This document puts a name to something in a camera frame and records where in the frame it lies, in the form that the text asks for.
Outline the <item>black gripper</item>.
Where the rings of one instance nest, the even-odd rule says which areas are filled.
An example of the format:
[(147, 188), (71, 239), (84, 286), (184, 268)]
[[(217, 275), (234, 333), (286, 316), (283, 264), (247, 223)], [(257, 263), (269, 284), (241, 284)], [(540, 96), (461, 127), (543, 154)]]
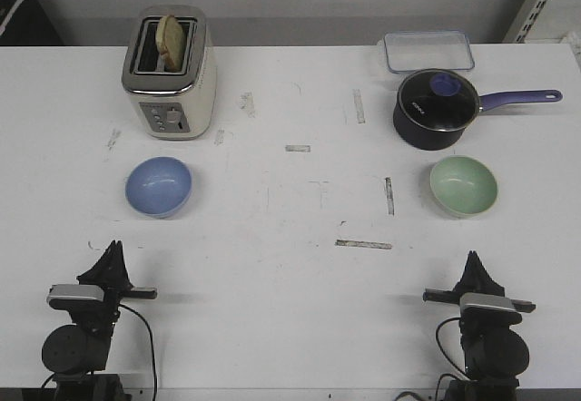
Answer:
[[(459, 307), (460, 298), (469, 292), (506, 297), (503, 287), (498, 285), (488, 274), (480, 257), (474, 250), (468, 252), (467, 261), (460, 281), (451, 290), (425, 289), (422, 294), (424, 302), (450, 304)], [(510, 298), (519, 313), (532, 313), (536, 304), (531, 301)]]
[(113, 240), (93, 266), (76, 277), (81, 286), (94, 290), (92, 298), (82, 298), (78, 313), (113, 314), (126, 299), (157, 299), (156, 288), (137, 288), (130, 281), (123, 255), (123, 243)]

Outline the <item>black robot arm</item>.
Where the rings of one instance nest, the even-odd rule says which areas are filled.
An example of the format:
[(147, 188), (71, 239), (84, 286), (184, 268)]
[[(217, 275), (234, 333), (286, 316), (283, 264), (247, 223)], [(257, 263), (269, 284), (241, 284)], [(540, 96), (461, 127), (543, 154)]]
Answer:
[(157, 298), (157, 289), (135, 287), (129, 279), (123, 244), (113, 240), (103, 255), (75, 284), (53, 284), (46, 298), (48, 306), (68, 313), (71, 322), (52, 331), (45, 339), (41, 359), (55, 382), (54, 400), (131, 400), (121, 377), (105, 372), (113, 332), (127, 310), (147, 330), (153, 375), (152, 399), (158, 393), (158, 374), (149, 322), (137, 310), (125, 305), (126, 298)]
[(422, 299), (459, 307), (459, 316), (450, 321), (458, 322), (464, 365), (450, 363), (462, 377), (452, 377), (444, 398), (515, 400), (517, 377), (528, 368), (530, 354), (525, 340), (511, 328), (536, 304), (508, 298), (474, 250), (453, 289), (425, 289)]

